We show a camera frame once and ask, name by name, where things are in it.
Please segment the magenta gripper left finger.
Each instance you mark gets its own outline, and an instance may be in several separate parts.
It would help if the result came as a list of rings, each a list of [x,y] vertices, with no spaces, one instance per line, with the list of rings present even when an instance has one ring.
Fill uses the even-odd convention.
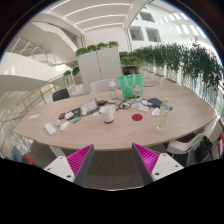
[[[67,157],[57,157],[44,170],[82,186],[94,153],[94,145],[88,145]]]

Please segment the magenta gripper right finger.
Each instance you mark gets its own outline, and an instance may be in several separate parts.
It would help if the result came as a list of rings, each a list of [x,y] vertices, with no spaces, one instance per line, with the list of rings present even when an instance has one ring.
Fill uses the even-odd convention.
[[[167,153],[158,154],[136,143],[132,153],[145,185],[183,169],[183,166]]]

